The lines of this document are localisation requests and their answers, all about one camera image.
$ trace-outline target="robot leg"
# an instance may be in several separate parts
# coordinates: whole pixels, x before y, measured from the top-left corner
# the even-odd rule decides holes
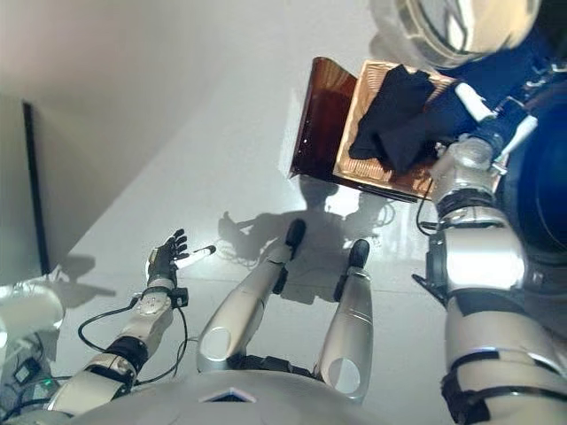
[[[273,250],[224,299],[199,338],[199,372],[237,368],[260,325],[270,294],[280,293],[284,288],[285,264],[293,259],[305,229],[303,220],[295,220],[285,244]]]
[[[337,311],[315,365],[315,376],[358,403],[368,391],[372,366],[372,298],[370,277],[363,269],[368,255],[369,243],[356,241],[335,292]]]

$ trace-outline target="cable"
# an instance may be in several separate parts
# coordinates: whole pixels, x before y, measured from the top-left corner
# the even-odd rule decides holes
[[[12,410],[10,410],[7,414],[4,415],[4,417],[2,418],[2,422],[8,421],[15,413],[20,412],[21,409],[23,409],[24,407],[34,406],[34,405],[44,405],[45,403],[49,403],[49,402],[50,402],[50,398],[36,398],[34,400],[28,400],[28,401],[24,401],[23,403],[19,403],[17,406],[15,406]]]
[[[37,361],[40,361],[43,358],[43,355],[45,353],[45,348],[43,347],[43,342],[42,339],[39,337],[39,334],[37,332],[34,332],[34,336],[35,338],[37,338],[37,345],[39,346],[39,358],[37,359]]]
[[[417,208],[417,214],[416,214],[416,226],[417,229],[424,234],[425,236],[432,236],[433,233],[429,233],[426,232],[425,230],[423,230],[421,223],[419,222],[419,216],[422,213],[422,209],[423,209],[423,204],[425,204],[425,201],[427,200],[427,196],[429,195],[429,191],[431,190],[431,186],[433,185],[433,179],[431,179],[431,181],[429,182],[429,185],[427,186],[427,189],[425,190],[425,193],[422,196],[422,200],[419,204],[419,207]]]
[[[181,356],[180,358],[180,354],[179,351],[182,349],[182,346],[187,347],[187,343],[198,343],[198,336],[192,336],[191,338],[187,338],[185,341],[181,341],[179,343],[179,347],[177,347],[177,358],[179,359],[179,361],[181,362],[183,356]],[[175,378],[177,376],[177,368],[179,367],[179,364],[177,364],[177,367],[175,368],[173,377]]]
[[[111,310],[110,312],[101,313],[98,316],[91,317],[90,319],[87,319],[77,329],[77,333],[79,334],[79,338],[81,339],[81,341],[83,341],[87,346],[89,346],[93,350],[96,350],[97,352],[105,352],[104,348],[99,347],[98,345],[95,345],[91,341],[89,341],[87,339],[87,337],[82,333],[82,330],[85,328],[85,326],[89,325],[93,321],[99,321],[100,319],[103,319],[104,317],[112,316],[112,315],[119,314],[119,313],[124,313],[124,312],[127,312],[128,310],[132,310],[132,308],[134,308],[134,305],[136,305],[137,302],[138,302],[138,298],[132,298],[130,300],[129,306],[127,306],[127,307],[122,307],[122,308],[119,308],[118,310]]]
[[[179,348],[177,349],[177,358],[175,359],[175,363],[173,366],[171,366],[168,370],[166,370],[163,374],[158,375],[152,379],[147,379],[145,381],[139,381],[135,384],[135,386],[138,385],[145,385],[146,383],[155,383],[156,381],[159,381],[161,378],[171,374],[172,372],[174,373],[174,376],[177,373],[177,368],[179,367],[179,364],[181,363],[181,360],[183,359],[183,356],[185,355],[185,349],[187,348],[187,342],[189,341],[189,331],[187,330],[187,320],[185,319],[185,314],[183,313],[183,311],[181,310],[181,308],[178,308],[177,311],[179,312],[179,314],[181,315],[181,320],[183,321],[183,333],[184,333],[184,339],[181,342],[181,344],[179,345],[181,350],[181,354],[179,353]]]

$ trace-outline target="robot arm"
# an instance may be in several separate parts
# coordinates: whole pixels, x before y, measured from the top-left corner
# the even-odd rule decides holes
[[[132,318],[108,348],[61,387],[49,410],[78,415],[130,392],[171,325],[173,310],[187,305],[187,290],[177,288],[176,279],[178,264],[189,264],[190,255],[184,253],[186,240],[178,230],[153,250],[147,266],[147,287],[129,306],[134,309]]]
[[[494,206],[493,161],[514,138],[496,121],[450,145],[431,170],[440,220],[425,287],[447,308],[442,393],[458,423],[564,423],[565,370],[545,329],[517,302],[527,260]]]

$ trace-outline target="black cloth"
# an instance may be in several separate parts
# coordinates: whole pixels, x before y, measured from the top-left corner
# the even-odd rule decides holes
[[[414,165],[426,142],[456,137],[477,126],[454,92],[455,86],[456,83],[429,102],[423,113],[378,135],[394,170],[405,173]]]
[[[378,135],[403,125],[420,113],[434,90],[429,75],[423,71],[409,73],[403,65],[389,71],[369,109],[359,121],[358,133],[348,151],[350,157],[384,159],[386,152]]]

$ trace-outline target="humanoid robot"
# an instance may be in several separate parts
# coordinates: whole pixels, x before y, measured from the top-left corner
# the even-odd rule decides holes
[[[481,113],[478,130],[449,145],[431,170],[439,223],[430,236],[427,277],[420,282],[447,309],[442,395],[461,424],[567,421],[565,369],[545,330],[514,298],[528,275],[527,261],[494,201],[499,156],[517,143],[529,120],[518,121],[515,133],[502,133],[503,120],[521,116],[518,107],[510,101],[497,119]],[[146,289],[133,299],[132,318],[114,342],[59,389],[47,410],[8,423],[379,423],[359,406],[369,385],[373,346],[365,241],[351,250],[314,370],[246,353],[270,294],[285,285],[285,265],[304,232],[304,223],[294,221],[285,243],[219,306],[198,340],[197,377],[137,385],[174,309],[186,305],[186,290],[177,287],[175,273],[191,255],[183,253],[183,232],[175,233],[150,256]]]

